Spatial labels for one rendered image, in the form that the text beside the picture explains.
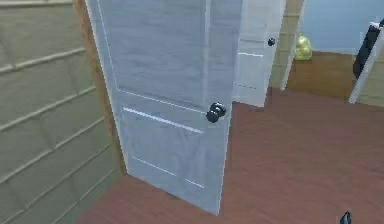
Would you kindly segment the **large black round door knob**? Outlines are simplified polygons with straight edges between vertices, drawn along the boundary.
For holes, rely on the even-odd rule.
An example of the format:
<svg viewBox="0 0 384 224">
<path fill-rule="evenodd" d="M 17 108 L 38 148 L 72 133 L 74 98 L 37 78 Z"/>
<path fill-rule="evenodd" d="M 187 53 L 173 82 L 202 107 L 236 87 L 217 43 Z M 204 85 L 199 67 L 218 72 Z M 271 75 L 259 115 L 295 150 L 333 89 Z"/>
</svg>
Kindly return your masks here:
<svg viewBox="0 0 384 224">
<path fill-rule="evenodd" d="M 226 114 L 225 106 L 219 102 L 213 103 L 209 111 L 206 113 L 206 118 L 211 123 L 216 123 L 221 117 Z"/>
</svg>

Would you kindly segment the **large white panel door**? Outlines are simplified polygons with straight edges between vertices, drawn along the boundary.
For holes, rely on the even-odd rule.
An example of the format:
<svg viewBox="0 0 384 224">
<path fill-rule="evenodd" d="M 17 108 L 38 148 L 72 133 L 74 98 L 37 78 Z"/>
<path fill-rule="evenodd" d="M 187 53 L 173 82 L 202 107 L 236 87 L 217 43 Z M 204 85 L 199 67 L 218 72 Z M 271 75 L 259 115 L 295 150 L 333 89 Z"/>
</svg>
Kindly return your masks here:
<svg viewBox="0 0 384 224">
<path fill-rule="evenodd" d="M 243 0 L 85 1 L 128 173 L 218 214 Z"/>
</svg>

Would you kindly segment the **yellow green bag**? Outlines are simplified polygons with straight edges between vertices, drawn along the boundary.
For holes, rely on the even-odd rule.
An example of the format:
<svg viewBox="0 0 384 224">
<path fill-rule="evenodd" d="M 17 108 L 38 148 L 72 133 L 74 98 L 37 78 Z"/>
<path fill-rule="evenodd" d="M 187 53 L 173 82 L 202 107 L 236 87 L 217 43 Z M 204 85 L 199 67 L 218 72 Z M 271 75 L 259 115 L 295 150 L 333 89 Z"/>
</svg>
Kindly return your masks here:
<svg viewBox="0 0 384 224">
<path fill-rule="evenodd" d="M 294 59 L 305 61 L 305 60 L 310 60 L 311 58 L 312 58 L 312 46 L 311 46 L 310 40 L 307 37 L 305 37 L 303 34 L 300 34 L 296 44 Z"/>
</svg>

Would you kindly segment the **black panel with white frame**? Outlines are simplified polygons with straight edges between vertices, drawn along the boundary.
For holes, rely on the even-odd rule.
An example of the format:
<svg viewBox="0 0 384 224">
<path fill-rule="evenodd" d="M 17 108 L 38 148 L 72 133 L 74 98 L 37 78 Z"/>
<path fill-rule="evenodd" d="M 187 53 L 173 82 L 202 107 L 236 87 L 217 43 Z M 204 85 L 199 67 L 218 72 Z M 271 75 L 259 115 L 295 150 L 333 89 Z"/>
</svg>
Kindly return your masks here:
<svg viewBox="0 0 384 224">
<path fill-rule="evenodd" d="M 383 47 L 384 18 L 380 22 L 369 23 L 368 30 L 353 63 L 352 71 L 356 78 L 356 83 L 349 96 L 349 103 L 354 104 L 357 102 Z"/>
</svg>

